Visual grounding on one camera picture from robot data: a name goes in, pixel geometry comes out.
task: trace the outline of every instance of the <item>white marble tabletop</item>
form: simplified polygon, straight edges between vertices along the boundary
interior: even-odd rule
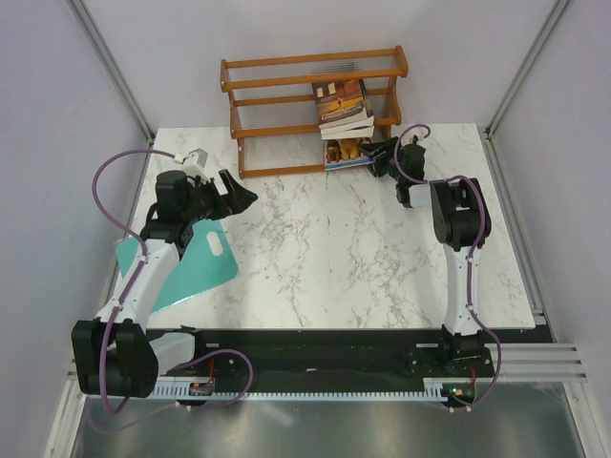
[[[495,188],[474,124],[432,124],[421,143],[427,178],[477,177],[493,221],[479,278],[480,316],[490,327],[534,321]],[[238,176],[228,128],[159,129],[155,148],[210,155],[206,174]],[[246,140],[247,168],[319,163],[320,135]],[[155,199],[152,156],[133,228]],[[431,209],[404,209],[394,181],[365,169],[250,178],[259,195],[246,212],[222,221],[238,262],[235,279],[154,313],[149,328],[438,328],[445,316],[447,270]]]

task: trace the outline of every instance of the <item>table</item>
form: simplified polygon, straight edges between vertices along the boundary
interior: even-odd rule
[[[248,168],[321,161],[320,135],[258,138]],[[486,157],[474,124],[432,124],[427,178],[477,177],[493,222],[479,278],[480,317],[490,327],[531,328],[534,320]],[[210,155],[206,174],[238,176],[237,143],[228,128],[159,129],[155,148]],[[158,173],[173,162],[152,156],[132,227],[142,228],[155,201]],[[439,328],[447,269],[431,209],[404,209],[394,181],[366,169],[250,178],[259,195],[246,212],[222,221],[239,265],[219,287],[154,313],[148,328]]]

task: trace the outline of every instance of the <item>wooden rack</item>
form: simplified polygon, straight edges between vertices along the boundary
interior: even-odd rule
[[[384,57],[390,57],[390,64],[386,67],[380,65],[380,58]],[[324,66],[320,67],[321,64],[316,64],[328,61],[343,62],[346,64],[345,67],[347,70],[343,69],[342,65],[338,63],[335,65],[329,63],[328,69],[325,69]],[[265,67],[269,67],[269,74],[265,74]],[[254,69],[254,73],[257,73],[257,76],[260,75],[263,77],[240,78],[239,75],[235,75],[235,73],[240,72],[238,69],[252,68],[259,68]],[[279,73],[285,73],[285,76],[278,76]],[[385,88],[368,89],[368,94],[372,98],[378,96],[384,97],[383,104],[381,105],[381,114],[376,114],[374,125],[381,128],[384,137],[390,137],[390,126],[401,123],[401,109],[399,108],[396,96],[397,77],[405,77],[407,74],[408,61],[400,46],[387,50],[335,52],[233,62],[227,62],[223,59],[221,61],[221,89],[229,96],[230,130],[231,137],[238,141],[238,169],[240,177],[265,177],[322,172],[325,169],[325,165],[320,163],[296,167],[246,170],[244,160],[244,140],[246,138],[319,132],[319,126],[317,123],[273,125],[273,121],[272,125],[269,126],[242,126],[240,108],[278,105],[278,109],[281,110],[280,106],[282,104],[295,102],[312,103],[314,96],[313,94],[291,94],[238,99],[236,98],[236,91],[243,93],[244,90],[254,90],[256,88],[271,88],[299,84],[309,85],[311,83],[341,81],[352,78],[387,78],[388,85],[386,85]]]

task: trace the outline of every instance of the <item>wooden shelf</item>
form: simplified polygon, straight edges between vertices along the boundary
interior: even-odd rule
[[[245,170],[243,167],[245,154],[243,140],[245,138],[272,136],[272,135],[298,135],[318,132],[319,126],[316,117],[308,116],[313,109],[311,102],[313,94],[290,94],[269,96],[269,88],[311,84],[315,82],[331,82],[345,79],[360,78],[387,78],[388,85],[384,88],[368,89],[373,100],[374,97],[383,97],[375,111],[374,124],[382,128],[384,136],[390,136],[390,126],[401,123],[401,109],[396,97],[397,77],[408,74],[408,61],[403,49],[397,46],[392,49],[334,52],[325,54],[298,55],[290,57],[277,57],[270,59],[255,59],[227,62],[221,61],[221,89],[228,94],[230,104],[231,136],[238,140],[239,146],[239,172],[240,177],[264,177],[291,173],[311,173],[324,171],[324,165],[309,165],[299,167],[281,167],[262,169],[256,171]],[[253,92],[267,88],[264,96],[253,96]],[[238,98],[247,93],[249,96]],[[283,105],[300,104],[299,110],[306,114],[303,121],[288,123],[283,119]],[[241,115],[241,111],[261,109],[264,106],[270,118],[259,119],[253,116]]]

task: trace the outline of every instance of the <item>brown book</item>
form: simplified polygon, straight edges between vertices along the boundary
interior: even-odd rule
[[[312,90],[321,129],[343,126],[369,117],[358,79],[312,83]]]

